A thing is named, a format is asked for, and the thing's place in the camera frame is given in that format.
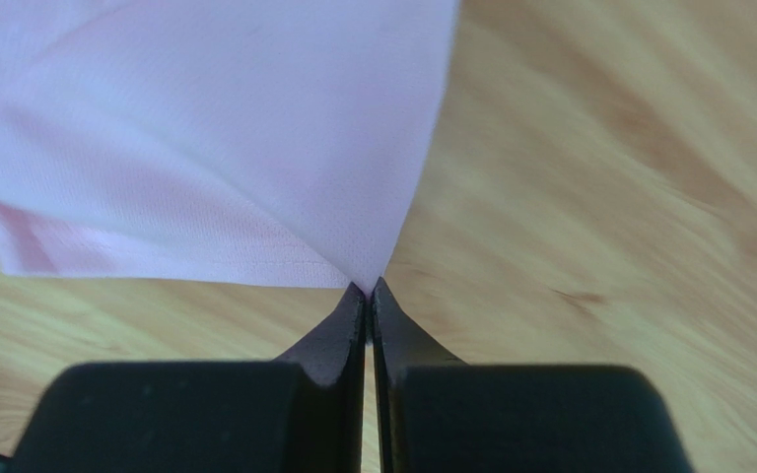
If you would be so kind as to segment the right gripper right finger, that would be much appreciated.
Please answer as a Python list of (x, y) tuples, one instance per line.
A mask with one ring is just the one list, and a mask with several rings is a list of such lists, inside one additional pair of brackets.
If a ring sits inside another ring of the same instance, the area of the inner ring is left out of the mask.
[(689, 472), (658, 391), (612, 365), (471, 365), (372, 295), (385, 472)]

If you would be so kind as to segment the pink t shirt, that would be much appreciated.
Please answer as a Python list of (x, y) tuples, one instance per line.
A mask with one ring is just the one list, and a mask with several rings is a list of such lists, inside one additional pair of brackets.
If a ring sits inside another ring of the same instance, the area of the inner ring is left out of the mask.
[(0, 1), (0, 267), (369, 292), (455, 1)]

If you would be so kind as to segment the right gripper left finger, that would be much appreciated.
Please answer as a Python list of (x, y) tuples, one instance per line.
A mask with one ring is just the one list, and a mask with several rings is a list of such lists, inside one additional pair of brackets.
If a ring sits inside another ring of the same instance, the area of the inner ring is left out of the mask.
[(356, 472), (364, 294), (270, 361), (92, 363), (41, 396), (13, 472)]

